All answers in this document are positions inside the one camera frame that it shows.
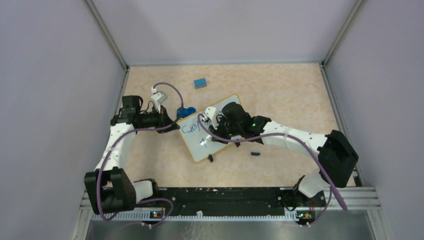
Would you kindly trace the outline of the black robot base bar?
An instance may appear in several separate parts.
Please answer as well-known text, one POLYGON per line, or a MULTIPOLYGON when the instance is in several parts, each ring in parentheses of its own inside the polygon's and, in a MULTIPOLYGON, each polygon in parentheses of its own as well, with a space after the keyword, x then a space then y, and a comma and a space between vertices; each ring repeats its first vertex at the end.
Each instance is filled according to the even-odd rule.
POLYGON ((136 201, 137 208, 156 208, 172 217, 304 217, 326 205, 324 192, 308 198, 291 187, 160 187, 136 201))

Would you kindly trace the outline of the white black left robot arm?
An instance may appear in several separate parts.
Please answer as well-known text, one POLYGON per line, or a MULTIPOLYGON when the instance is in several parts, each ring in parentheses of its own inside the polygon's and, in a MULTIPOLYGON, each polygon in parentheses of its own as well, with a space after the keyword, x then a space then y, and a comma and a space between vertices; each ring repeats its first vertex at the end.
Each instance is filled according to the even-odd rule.
POLYGON ((167 95, 160 91, 151 96, 151 111, 142 110, 143 99, 137 95, 122 97, 122 107, 110 121, 109 139, 95 169, 84 176, 84 185, 96 215, 132 211, 143 201, 154 207, 160 202, 158 184, 152 178, 132 182, 124 168, 131 144, 142 129, 159 134, 179 129, 162 103, 167 95))

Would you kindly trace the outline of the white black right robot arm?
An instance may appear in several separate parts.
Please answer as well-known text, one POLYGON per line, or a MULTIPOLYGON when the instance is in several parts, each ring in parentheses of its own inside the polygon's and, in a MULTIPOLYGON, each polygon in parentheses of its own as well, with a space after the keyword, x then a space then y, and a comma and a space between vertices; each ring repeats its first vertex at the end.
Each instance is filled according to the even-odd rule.
POLYGON ((314 196, 326 189, 345 188, 359 156, 348 138, 339 130, 328 134, 312 133, 280 124, 269 117, 251 116, 236 102, 225 105, 221 111, 207 107, 201 120, 214 142, 222 144, 255 142, 284 147, 311 157, 317 169, 303 176, 293 192, 299 206, 307 206, 314 196))

